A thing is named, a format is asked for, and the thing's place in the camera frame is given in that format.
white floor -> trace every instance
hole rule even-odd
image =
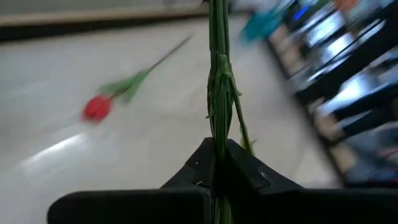
[[[231,19],[233,39],[245,21]],[[81,120],[100,85],[148,66],[189,34],[131,104],[115,102],[98,125]],[[335,185],[264,46],[233,55],[256,156],[306,187]],[[209,69],[207,19],[0,45],[1,222],[45,223],[49,205],[77,190],[160,187],[210,136]],[[239,142],[233,119],[230,137]]]

red tulip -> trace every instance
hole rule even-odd
[[[85,119],[101,121],[111,110],[112,101],[108,96],[98,95],[91,99],[83,111]]]

